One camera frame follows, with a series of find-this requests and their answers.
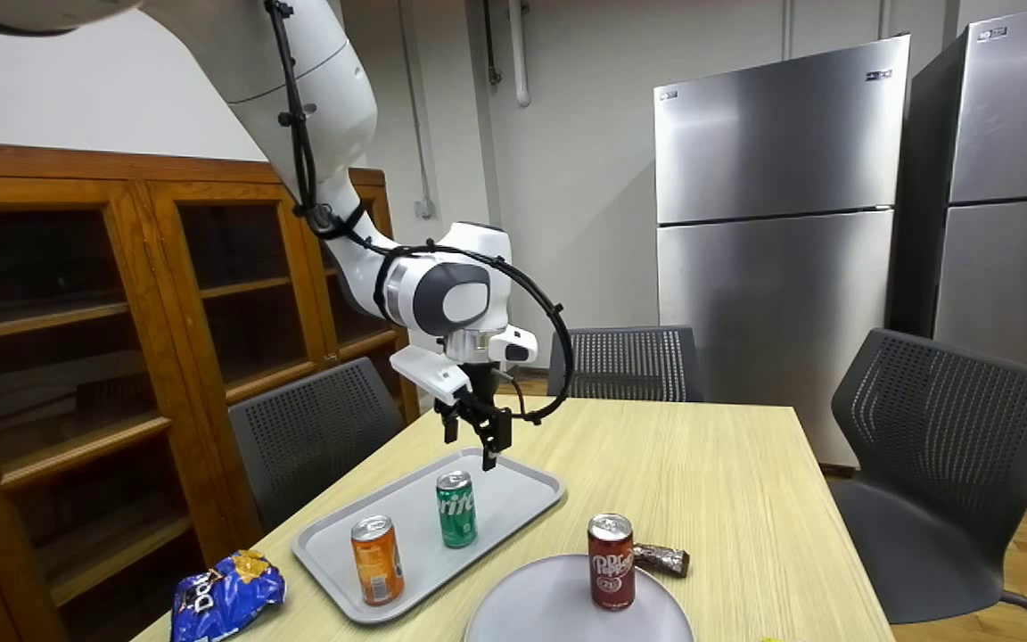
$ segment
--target refrigerator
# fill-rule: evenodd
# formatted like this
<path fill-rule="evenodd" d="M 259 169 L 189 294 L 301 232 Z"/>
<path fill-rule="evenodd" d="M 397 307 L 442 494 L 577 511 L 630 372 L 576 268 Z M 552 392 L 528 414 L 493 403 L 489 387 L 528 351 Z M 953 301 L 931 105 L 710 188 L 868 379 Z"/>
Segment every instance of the refrigerator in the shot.
<path fill-rule="evenodd" d="M 913 80 L 891 326 L 1027 363 L 1027 13 Z"/>
<path fill-rule="evenodd" d="M 885 322 L 909 36 L 657 86 L 659 320 L 707 402 L 792 406 L 854 466 L 831 396 Z"/>

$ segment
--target green can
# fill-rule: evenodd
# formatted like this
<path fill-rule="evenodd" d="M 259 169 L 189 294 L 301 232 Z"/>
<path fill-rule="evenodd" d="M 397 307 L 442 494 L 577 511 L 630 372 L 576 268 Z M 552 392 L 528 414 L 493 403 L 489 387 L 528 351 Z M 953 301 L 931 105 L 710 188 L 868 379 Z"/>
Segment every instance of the green can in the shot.
<path fill-rule="evenodd" d="M 477 517 L 473 512 L 473 483 L 469 473 L 451 470 L 435 481 L 439 493 L 439 521 L 443 529 L 443 543 L 451 549 L 461 549 L 478 536 Z"/>

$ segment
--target wooden table top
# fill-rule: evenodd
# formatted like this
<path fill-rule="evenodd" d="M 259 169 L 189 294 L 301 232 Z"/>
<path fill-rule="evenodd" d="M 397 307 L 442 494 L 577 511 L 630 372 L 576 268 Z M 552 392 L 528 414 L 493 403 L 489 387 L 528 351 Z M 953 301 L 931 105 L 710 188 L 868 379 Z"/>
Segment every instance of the wooden table top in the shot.
<path fill-rule="evenodd" d="M 260 540 L 256 549 L 287 578 L 287 602 L 233 641 L 457 641 L 486 593 L 518 566 L 586 552 L 588 517 L 602 512 L 629 517 L 637 541 L 692 554 L 688 577 L 658 579 L 700 641 L 893 641 L 793 410 L 588 399 L 568 400 L 541 426 L 517 423 L 503 454 L 564 480 L 566 498 L 403 617 L 356 626 L 302 568 L 291 541 L 318 517 L 477 446 L 464 424 L 457 443 L 442 436 L 427 412 Z M 167 614 L 136 641 L 166 639 Z"/>

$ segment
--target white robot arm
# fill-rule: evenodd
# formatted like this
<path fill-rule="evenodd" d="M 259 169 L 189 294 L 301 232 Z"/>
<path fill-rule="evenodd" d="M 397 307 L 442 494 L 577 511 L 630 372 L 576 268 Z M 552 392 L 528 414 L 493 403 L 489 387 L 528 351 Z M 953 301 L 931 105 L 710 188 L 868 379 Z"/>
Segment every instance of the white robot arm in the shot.
<path fill-rule="evenodd" d="M 54 36 L 138 5 L 187 45 L 272 162 L 299 202 L 297 214 L 335 257 L 348 300 L 364 313 L 442 337 L 443 354 L 408 346 L 391 365 L 435 398 L 448 442 L 457 417 L 473 425 L 492 466 L 509 446 L 510 418 L 539 422 L 565 398 L 563 390 L 529 414 L 494 408 L 496 362 L 537 357 L 537 338 L 506 315 L 510 276 L 558 326 L 571 371 L 560 306 L 510 267 L 509 236 L 456 223 L 436 243 L 398 248 L 363 216 L 348 167 L 375 134 L 378 110 L 327 0 L 0 0 L 0 33 Z"/>

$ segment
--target chair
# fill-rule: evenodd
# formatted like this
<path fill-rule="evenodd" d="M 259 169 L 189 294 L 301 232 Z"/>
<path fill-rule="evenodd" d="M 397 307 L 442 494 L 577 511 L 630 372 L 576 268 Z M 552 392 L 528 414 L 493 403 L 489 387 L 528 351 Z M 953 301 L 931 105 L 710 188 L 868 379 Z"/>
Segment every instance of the chair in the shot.
<path fill-rule="evenodd" d="M 570 396 L 637 399 L 648 402 L 702 402 L 692 329 L 583 328 L 570 330 L 573 383 Z M 549 386 L 562 391 L 565 361 L 554 334 Z"/>
<path fill-rule="evenodd" d="M 269 530 L 403 427 L 367 357 L 237 403 L 228 417 Z"/>
<path fill-rule="evenodd" d="M 891 625 L 997 601 L 1027 507 L 1027 367 L 872 330 L 834 393 L 862 466 L 831 491 Z"/>

